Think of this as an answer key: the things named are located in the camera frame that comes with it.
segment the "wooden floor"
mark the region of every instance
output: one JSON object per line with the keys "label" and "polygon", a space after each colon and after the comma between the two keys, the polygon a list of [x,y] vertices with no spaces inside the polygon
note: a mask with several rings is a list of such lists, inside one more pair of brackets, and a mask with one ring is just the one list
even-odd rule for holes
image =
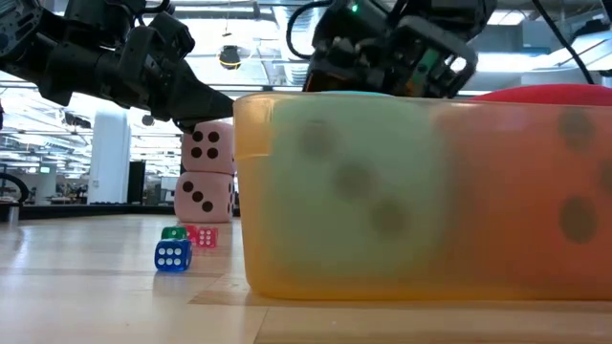
{"label": "wooden floor", "polygon": [[251,295],[240,223],[160,274],[165,216],[0,225],[0,343],[612,343],[603,303],[324,304]]}

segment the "translucent plastic bin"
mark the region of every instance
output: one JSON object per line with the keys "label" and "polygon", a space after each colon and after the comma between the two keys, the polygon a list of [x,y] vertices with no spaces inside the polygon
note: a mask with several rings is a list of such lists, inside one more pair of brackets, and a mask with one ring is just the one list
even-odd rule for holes
{"label": "translucent plastic bin", "polygon": [[295,299],[612,299],[608,108],[234,105],[247,277]]}

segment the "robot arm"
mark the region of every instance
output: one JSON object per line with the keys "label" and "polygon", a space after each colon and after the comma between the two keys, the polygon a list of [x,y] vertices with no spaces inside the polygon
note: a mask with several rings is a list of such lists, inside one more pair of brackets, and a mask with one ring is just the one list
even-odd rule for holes
{"label": "robot arm", "polygon": [[[186,25],[145,0],[70,0],[63,17],[37,0],[0,1],[0,70],[68,105],[73,92],[151,111],[189,132],[231,117],[233,101],[200,82],[185,56],[195,42]],[[148,12],[148,26],[134,27]]]}
{"label": "robot arm", "polygon": [[[389,10],[379,0],[316,1],[292,15],[287,43],[310,59],[305,92],[454,97],[476,71],[478,56],[468,42],[482,32],[496,5],[497,0],[398,0]],[[299,54],[291,44],[293,23],[320,6],[329,8],[315,30],[315,53]]]}

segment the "large pink die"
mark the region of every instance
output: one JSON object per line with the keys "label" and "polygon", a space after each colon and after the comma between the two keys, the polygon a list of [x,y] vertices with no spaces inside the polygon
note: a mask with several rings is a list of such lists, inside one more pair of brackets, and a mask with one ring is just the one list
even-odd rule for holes
{"label": "large pink die", "polygon": [[218,224],[232,217],[233,176],[185,172],[176,184],[174,212],[183,223]]}
{"label": "large pink die", "polygon": [[183,166],[189,172],[234,174],[233,125],[220,121],[202,122],[192,135],[183,136]]}

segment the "green die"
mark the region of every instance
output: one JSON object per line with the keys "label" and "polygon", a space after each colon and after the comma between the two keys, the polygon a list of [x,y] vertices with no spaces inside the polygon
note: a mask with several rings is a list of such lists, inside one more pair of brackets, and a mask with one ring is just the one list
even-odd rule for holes
{"label": "green die", "polygon": [[186,239],[187,238],[187,230],[182,226],[170,226],[164,228],[162,230],[162,240],[163,239]]}

